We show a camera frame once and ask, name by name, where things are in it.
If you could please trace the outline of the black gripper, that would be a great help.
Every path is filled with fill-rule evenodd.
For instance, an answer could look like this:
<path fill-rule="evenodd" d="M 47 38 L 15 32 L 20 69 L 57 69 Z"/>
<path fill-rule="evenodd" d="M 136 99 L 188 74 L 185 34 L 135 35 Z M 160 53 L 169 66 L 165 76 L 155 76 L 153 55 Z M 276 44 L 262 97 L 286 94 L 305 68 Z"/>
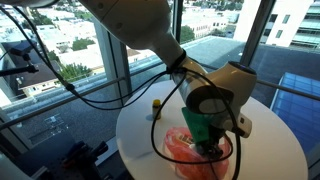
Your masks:
<path fill-rule="evenodd" d="M 225 131 L 210 125 L 208 134 L 209 139 L 201 143 L 203 155 L 209 160 L 218 160 L 223 155 L 223 150 L 219 147 L 219 141 L 224 136 Z"/>

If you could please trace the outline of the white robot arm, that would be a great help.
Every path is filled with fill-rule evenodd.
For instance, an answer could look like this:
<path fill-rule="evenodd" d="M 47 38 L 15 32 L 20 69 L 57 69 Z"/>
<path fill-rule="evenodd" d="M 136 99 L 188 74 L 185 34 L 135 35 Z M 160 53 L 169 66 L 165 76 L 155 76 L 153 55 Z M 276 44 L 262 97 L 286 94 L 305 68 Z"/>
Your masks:
<path fill-rule="evenodd" d="M 242 106 L 256 84 L 256 72 L 235 61 L 207 72 L 189 58 L 170 30 L 166 0 L 78 0 L 125 45 L 153 51 L 179 87 L 182 109 L 199 154 L 222 157 L 219 140 L 225 132 L 248 137 L 249 125 L 238 123 Z"/>

